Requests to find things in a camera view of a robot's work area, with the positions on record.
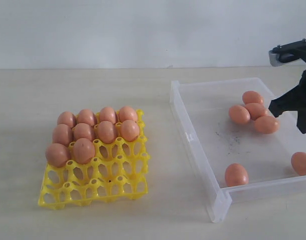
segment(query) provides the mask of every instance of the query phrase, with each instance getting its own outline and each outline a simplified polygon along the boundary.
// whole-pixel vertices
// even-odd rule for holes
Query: egg in tray
[[[142,115],[129,106],[117,112],[105,107],[97,114],[83,109],[76,116],[63,112],[46,149],[38,205],[62,209],[66,204],[134,200],[146,194],[150,156]]]

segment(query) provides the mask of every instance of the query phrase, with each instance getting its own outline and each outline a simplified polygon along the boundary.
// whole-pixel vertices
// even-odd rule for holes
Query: egg tray
[[[143,111],[136,112],[140,135],[135,141],[125,141],[120,135],[111,144],[95,139],[96,153],[87,164],[75,161],[73,141],[69,145],[72,159],[64,167],[47,164],[38,205],[57,210],[66,204],[87,206],[93,200],[108,203],[122,197],[134,200],[147,194],[145,174],[150,156],[145,147]],[[116,124],[118,134],[120,124]]]

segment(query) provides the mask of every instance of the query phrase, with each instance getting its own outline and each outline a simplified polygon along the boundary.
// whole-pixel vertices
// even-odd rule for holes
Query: table
[[[303,67],[0,70],[0,240],[306,239],[306,192],[233,204],[211,223],[169,105],[170,82],[259,77],[276,94]],[[144,110],[149,193],[136,201],[37,206],[57,116],[104,106]]]

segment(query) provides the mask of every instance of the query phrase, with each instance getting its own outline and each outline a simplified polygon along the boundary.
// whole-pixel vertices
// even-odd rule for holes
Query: egg tray cup
[[[47,164],[38,205],[57,210],[66,204],[87,206],[93,200],[108,203],[122,197],[135,200],[147,194],[145,174],[150,156],[145,147],[143,111],[138,109],[136,112],[140,135],[135,141],[128,142],[118,136],[113,143],[105,144],[95,139],[96,153],[87,164],[75,161],[73,141],[69,145],[72,159],[64,167]],[[118,134],[120,124],[116,124]]]

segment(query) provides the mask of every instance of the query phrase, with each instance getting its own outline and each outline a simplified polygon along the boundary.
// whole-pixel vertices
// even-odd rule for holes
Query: yellow plastic egg tray
[[[66,204],[87,206],[94,200],[108,203],[122,197],[134,200],[147,194],[145,174],[150,156],[145,147],[143,111],[136,112],[140,135],[135,141],[128,142],[118,136],[113,143],[105,144],[95,139],[96,155],[88,164],[75,162],[73,155],[64,167],[47,164],[38,205],[56,210]],[[69,145],[71,153],[74,143]]]

